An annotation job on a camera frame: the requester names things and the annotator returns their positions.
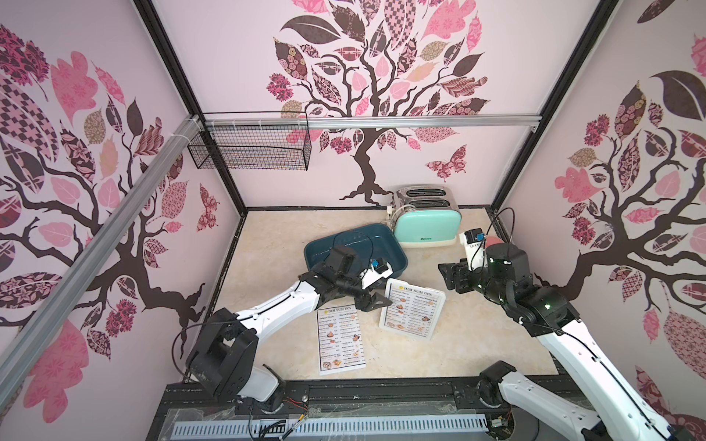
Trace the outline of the old Dim Sum Inn menu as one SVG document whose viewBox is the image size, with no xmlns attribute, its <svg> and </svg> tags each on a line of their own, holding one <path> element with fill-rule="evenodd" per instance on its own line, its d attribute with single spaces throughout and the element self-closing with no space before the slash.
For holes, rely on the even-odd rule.
<svg viewBox="0 0 706 441">
<path fill-rule="evenodd" d="M 359 311 L 353 304 L 316 312 L 318 371 L 338 374 L 367 366 Z"/>
</svg>

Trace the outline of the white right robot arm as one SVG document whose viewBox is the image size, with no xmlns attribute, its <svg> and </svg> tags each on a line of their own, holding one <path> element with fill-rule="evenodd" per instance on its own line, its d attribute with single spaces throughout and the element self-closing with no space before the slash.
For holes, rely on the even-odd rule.
<svg viewBox="0 0 706 441">
<path fill-rule="evenodd" d="M 513 244 L 471 244 L 458 263 L 438 266 L 448 290 L 476 291 L 537 339 L 591 406 L 585 409 L 530 380 L 505 361 L 481 372 L 477 393 L 492 408 L 520 408 L 568 440 L 690 440 L 625 380 L 557 288 L 535 284 L 527 254 Z"/>
</svg>

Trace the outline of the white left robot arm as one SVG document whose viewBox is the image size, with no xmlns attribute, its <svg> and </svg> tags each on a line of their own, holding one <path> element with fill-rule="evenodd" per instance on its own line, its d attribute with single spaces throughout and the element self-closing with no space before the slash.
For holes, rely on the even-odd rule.
<svg viewBox="0 0 706 441">
<path fill-rule="evenodd" d="M 360 312 L 391 305 L 373 288 L 392 275 L 387 259 L 363 260 L 353 248 L 336 245 L 281 294 L 241 312 L 215 312 L 202 325 L 187 359 L 190 376 L 220 404 L 251 399 L 276 410 L 284 401 L 287 382 L 269 367 L 255 366 L 258 345 L 329 301 L 349 296 Z"/>
</svg>

